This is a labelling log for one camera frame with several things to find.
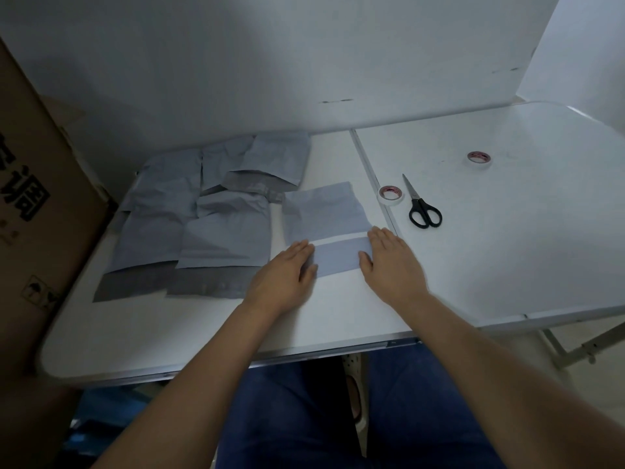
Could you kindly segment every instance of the right hand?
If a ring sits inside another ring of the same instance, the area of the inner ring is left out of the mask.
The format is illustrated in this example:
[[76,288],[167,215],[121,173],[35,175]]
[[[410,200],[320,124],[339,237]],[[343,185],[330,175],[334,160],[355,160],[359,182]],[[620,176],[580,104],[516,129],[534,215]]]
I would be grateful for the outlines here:
[[389,229],[373,227],[368,233],[373,263],[358,252],[364,281],[382,301],[398,313],[430,296],[426,277],[410,247]]

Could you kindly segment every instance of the chinese character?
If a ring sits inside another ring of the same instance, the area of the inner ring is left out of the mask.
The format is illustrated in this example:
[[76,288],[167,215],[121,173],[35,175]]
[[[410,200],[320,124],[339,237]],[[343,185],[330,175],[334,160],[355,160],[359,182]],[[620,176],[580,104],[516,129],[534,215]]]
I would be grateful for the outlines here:
[[15,161],[15,155],[4,144],[4,135],[0,133],[0,171],[4,171],[6,165],[13,163],[13,161]]
[[7,204],[15,203],[20,217],[28,222],[41,206],[48,200],[50,193],[43,187],[34,174],[30,174],[28,166],[22,166],[21,174],[11,172],[11,179],[0,188]]

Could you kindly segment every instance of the white wall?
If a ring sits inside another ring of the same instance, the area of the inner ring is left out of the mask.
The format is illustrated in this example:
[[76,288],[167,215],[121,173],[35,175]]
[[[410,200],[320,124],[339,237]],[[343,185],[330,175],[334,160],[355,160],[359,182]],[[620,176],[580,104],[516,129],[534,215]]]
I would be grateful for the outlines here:
[[557,0],[0,0],[115,197],[159,151],[509,102]]
[[570,105],[625,134],[625,0],[560,0],[518,95]]

